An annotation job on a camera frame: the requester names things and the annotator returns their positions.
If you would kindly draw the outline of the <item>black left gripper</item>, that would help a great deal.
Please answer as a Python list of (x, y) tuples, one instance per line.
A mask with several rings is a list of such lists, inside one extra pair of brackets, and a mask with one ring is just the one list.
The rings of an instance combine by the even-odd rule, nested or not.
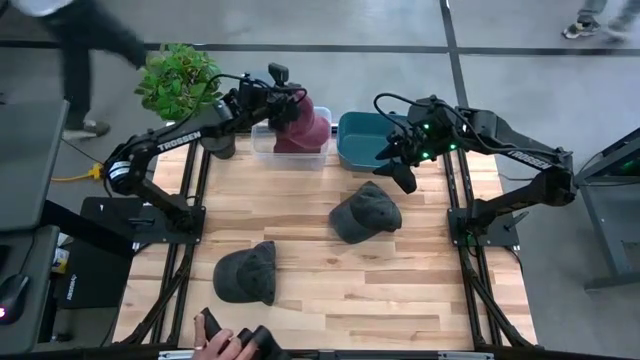
[(266, 84), (262, 80), (245, 79), (239, 82), (238, 105), (240, 126), (253, 125), (269, 120), (272, 129), (285, 132), (289, 124), (298, 120), (300, 110), (295, 98), (281, 100), (281, 88)]

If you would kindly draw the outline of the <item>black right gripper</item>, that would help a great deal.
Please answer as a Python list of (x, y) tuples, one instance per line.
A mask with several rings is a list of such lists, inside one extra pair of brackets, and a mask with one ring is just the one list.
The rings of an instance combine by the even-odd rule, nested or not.
[(391, 177), (404, 191), (416, 191), (417, 183), (408, 165), (434, 161), (438, 156), (460, 146), (461, 123), (454, 110), (442, 99), (427, 97), (409, 107), (400, 132), (392, 133), (376, 160), (399, 158), (402, 163), (389, 161), (376, 168), (374, 175)]

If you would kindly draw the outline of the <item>maroon baseball cap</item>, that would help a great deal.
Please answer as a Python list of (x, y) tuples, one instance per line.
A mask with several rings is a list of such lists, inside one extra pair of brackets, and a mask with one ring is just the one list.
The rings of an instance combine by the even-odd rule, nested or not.
[(303, 153), (303, 154), (315, 154), (320, 153), (321, 148), (305, 148), (296, 144), (291, 139), (284, 137), (281, 134), (276, 134), (276, 142), (273, 146), (274, 153)]
[(321, 148), (330, 137), (330, 123), (315, 113), (314, 104), (305, 96), (298, 104), (299, 116), (289, 124), (287, 138), (304, 148)]

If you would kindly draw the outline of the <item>dark grey baseball cap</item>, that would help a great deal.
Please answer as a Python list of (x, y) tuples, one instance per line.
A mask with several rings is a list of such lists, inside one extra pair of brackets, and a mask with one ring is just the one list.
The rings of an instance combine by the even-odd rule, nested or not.
[(276, 296), (276, 255), (275, 243), (263, 241), (223, 256), (213, 271), (216, 295), (228, 303), (261, 302), (272, 306)]
[(381, 233), (402, 227), (402, 216), (391, 197), (372, 181), (329, 213), (329, 225), (347, 244), (358, 244)]

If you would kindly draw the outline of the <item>teal plastic bin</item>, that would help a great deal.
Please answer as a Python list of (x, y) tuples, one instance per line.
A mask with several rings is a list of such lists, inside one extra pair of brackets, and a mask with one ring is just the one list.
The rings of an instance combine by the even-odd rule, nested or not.
[(376, 156), (388, 145), (387, 137), (400, 129), (379, 113), (348, 112), (339, 120), (336, 148), (341, 166), (352, 172), (372, 174), (389, 164)]

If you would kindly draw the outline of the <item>clear plastic bin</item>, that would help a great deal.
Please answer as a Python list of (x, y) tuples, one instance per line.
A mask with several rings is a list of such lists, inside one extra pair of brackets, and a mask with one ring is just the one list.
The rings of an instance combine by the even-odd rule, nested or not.
[(332, 114), (326, 107), (315, 106), (315, 113), (325, 117), (330, 123), (330, 137), (321, 147), (320, 153), (274, 153), (273, 146), (276, 142), (276, 133), (272, 131), (267, 122), (263, 121), (251, 129), (250, 150), (253, 157), (268, 168), (278, 170), (321, 170), (326, 162), (333, 131)]

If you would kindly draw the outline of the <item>green potted plant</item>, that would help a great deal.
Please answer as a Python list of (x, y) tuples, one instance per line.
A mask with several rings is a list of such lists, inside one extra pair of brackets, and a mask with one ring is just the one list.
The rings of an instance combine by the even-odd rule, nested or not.
[(232, 93), (219, 91), (228, 79), (216, 61), (186, 44), (162, 47), (148, 59), (135, 93), (143, 108), (169, 124), (131, 138), (121, 156), (148, 162), (177, 147), (199, 142), (219, 159), (236, 152), (235, 136), (223, 124), (234, 118)]

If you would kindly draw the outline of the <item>person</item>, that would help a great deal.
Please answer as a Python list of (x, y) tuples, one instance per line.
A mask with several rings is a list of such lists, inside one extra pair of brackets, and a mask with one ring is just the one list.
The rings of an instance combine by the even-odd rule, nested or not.
[[(595, 35), (601, 25), (596, 20), (609, 0), (584, 0), (577, 13), (574, 23), (562, 31), (566, 39), (578, 39), (580, 37)], [(625, 42), (629, 37), (631, 26), (640, 16), (640, 0), (625, 0), (618, 14), (612, 18), (606, 28), (606, 36), (610, 42)]]
[(63, 98), (69, 104), (62, 138), (101, 137), (110, 125), (90, 120), (92, 101), (90, 52), (107, 51), (139, 70), (146, 65), (144, 43), (97, 0), (9, 0), (36, 19), (57, 41), (62, 57)]

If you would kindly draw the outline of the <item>grey metal cart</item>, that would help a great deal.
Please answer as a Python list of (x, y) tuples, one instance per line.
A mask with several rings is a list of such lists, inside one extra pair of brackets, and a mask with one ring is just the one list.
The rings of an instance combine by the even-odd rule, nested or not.
[(609, 271), (584, 289), (640, 284), (640, 265), (627, 254), (628, 246), (640, 246), (640, 127), (588, 160), (576, 184)]

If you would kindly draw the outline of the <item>black controller box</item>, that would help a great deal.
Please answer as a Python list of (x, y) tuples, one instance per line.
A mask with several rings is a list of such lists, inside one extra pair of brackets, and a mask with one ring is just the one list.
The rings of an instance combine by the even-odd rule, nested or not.
[(123, 258), (83, 241), (64, 245), (69, 252), (65, 273), (56, 282), (61, 309), (116, 307), (120, 304), (131, 266)]

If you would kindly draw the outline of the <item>dark grey monitor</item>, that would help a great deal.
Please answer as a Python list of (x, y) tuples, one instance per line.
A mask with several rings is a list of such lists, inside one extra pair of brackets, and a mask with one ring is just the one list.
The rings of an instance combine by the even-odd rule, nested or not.
[(39, 224), (67, 112), (65, 101), (0, 105), (0, 232)]

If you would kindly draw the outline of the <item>white yellow small container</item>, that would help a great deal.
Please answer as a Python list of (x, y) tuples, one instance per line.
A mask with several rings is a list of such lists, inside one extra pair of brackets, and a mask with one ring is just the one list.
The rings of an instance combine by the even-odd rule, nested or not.
[(58, 235), (54, 256), (52, 258), (51, 271), (56, 274), (64, 274), (69, 261), (69, 251), (64, 248), (69, 236), (64, 233)]

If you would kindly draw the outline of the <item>grey side desk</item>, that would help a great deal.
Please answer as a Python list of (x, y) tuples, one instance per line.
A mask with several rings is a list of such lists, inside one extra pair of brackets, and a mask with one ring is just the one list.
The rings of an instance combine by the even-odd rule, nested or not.
[(0, 357), (29, 352), (38, 340), (58, 235), (56, 226), (0, 233), (0, 250), (8, 253), (0, 256), (0, 284), (15, 274), (30, 278), (23, 314), (0, 325)]

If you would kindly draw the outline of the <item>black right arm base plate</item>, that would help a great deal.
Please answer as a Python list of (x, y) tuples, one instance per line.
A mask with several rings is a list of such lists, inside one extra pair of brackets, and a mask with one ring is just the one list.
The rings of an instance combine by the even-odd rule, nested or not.
[(466, 208), (454, 208), (447, 211), (447, 222), (451, 243), (458, 247), (512, 247), (519, 244), (516, 220), (512, 214), (497, 217), (479, 234), (466, 224)]

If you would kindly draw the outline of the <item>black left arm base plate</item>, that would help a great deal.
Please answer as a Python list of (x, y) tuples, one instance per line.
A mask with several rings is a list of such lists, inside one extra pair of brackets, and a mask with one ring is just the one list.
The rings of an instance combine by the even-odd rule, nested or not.
[(166, 215), (138, 198), (87, 197), (81, 215), (136, 243), (198, 244), (202, 239), (206, 208), (190, 206), (193, 226), (180, 230)]

